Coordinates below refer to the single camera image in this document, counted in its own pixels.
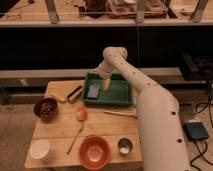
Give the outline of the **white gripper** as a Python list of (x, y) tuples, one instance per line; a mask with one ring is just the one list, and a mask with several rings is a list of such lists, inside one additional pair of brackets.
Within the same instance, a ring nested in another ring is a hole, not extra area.
[(106, 91), (109, 88), (109, 85), (110, 85), (109, 78), (111, 77), (111, 72), (108, 70), (108, 68), (100, 64), (98, 67), (92, 70), (92, 73), (98, 75), (100, 78), (103, 79), (102, 86), (103, 86), (103, 90)]

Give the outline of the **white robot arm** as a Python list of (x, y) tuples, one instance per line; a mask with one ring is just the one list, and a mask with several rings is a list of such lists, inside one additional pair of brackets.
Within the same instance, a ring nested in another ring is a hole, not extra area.
[(179, 118), (179, 103), (158, 82), (126, 61), (124, 47), (107, 47), (103, 61), (92, 70), (109, 85), (117, 70), (138, 93), (136, 114), (144, 171), (190, 171), (190, 162)]

